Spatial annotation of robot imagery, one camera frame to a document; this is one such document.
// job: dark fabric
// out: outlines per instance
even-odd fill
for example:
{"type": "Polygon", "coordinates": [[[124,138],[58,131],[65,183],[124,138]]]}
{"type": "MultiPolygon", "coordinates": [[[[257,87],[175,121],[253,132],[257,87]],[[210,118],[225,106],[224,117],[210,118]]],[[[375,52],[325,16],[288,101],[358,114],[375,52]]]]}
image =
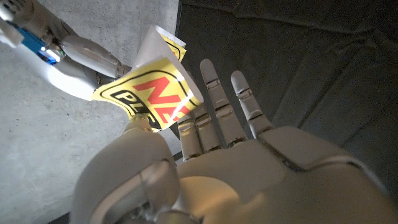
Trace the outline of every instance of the dark fabric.
{"type": "Polygon", "coordinates": [[[398,201],[395,2],[317,2],[183,1],[183,64],[206,99],[199,64],[213,61],[248,130],[229,80],[242,71],[274,125],[344,147],[398,201]]]}

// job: black cloth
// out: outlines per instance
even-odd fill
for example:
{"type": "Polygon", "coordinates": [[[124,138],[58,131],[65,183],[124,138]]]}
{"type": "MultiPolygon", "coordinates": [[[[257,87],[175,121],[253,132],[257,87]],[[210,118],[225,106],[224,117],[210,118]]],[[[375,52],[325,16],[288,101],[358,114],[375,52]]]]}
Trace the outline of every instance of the black cloth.
{"type": "Polygon", "coordinates": [[[248,130],[230,75],[242,71],[264,114],[341,146],[398,202],[397,1],[184,0],[183,65],[206,99],[199,64],[215,65],[248,130]]]}

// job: red letter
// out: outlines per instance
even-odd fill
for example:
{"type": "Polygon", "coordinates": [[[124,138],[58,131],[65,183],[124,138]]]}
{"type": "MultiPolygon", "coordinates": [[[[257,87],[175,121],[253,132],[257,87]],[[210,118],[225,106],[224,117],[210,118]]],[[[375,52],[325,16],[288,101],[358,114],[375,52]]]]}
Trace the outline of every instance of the red letter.
{"type": "MultiPolygon", "coordinates": [[[[175,109],[177,108],[154,108],[156,110],[156,113],[162,118],[163,123],[167,124],[168,121],[166,121],[166,118],[164,117],[164,114],[168,114],[170,117],[173,116],[173,113],[175,109]]],[[[183,114],[188,114],[190,110],[186,107],[183,106],[179,112],[182,112],[183,114]]],[[[173,118],[173,121],[178,121],[180,118],[178,116],[173,118]]]]}
{"type": "Polygon", "coordinates": [[[181,101],[178,95],[172,96],[160,96],[170,81],[166,77],[158,78],[140,85],[133,86],[136,90],[147,90],[154,88],[154,91],[149,95],[148,101],[151,104],[162,104],[162,103],[178,103],[181,101]]]}

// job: robot finger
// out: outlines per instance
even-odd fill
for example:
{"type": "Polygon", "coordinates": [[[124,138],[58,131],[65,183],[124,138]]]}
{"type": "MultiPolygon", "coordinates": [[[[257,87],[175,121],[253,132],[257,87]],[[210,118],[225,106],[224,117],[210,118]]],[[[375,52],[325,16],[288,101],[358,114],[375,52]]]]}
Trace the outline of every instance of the robot finger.
{"type": "Polygon", "coordinates": [[[207,113],[205,105],[202,104],[192,111],[195,126],[204,153],[217,149],[222,149],[220,139],[214,129],[210,115],[207,113]]]}
{"type": "Polygon", "coordinates": [[[62,49],[72,60],[107,77],[117,79],[131,70],[100,44],[84,37],[66,36],[62,41],[62,49]]]}
{"type": "Polygon", "coordinates": [[[243,128],[225,95],[213,63],[208,59],[204,59],[200,63],[200,71],[228,147],[234,146],[237,142],[245,141],[246,136],[243,128]]]}
{"type": "Polygon", "coordinates": [[[241,103],[253,137],[257,138],[257,136],[264,131],[274,128],[271,122],[262,113],[242,72],[233,72],[231,75],[231,82],[235,94],[241,103]]]}
{"type": "Polygon", "coordinates": [[[202,150],[192,114],[188,114],[178,121],[178,132],[180,133],[184,162],[200,156],[202,150]]]}

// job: robotic hand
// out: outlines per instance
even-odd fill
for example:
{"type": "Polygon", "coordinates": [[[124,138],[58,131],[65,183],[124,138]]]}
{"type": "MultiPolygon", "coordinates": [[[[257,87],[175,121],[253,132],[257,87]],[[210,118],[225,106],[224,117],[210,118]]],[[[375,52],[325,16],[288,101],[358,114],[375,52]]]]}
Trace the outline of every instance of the robotic hand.
{"type": "Polygon", "coordinates": [[[0,41],[52,85],[84,100],[131,69],[37,0],[0,0],[0,41]]]}
{"type": "Polygon", "coordinates": [[[248,139],[213,64],[205,59],[200,68],[217,120],[200,106],[178,122],[185,162],[176,167],[137,114],[80,176],[72,223],[397,223],[362,162],[305,131],[274,128],[236,71],[231,81],[255,138],[248,139]]]}

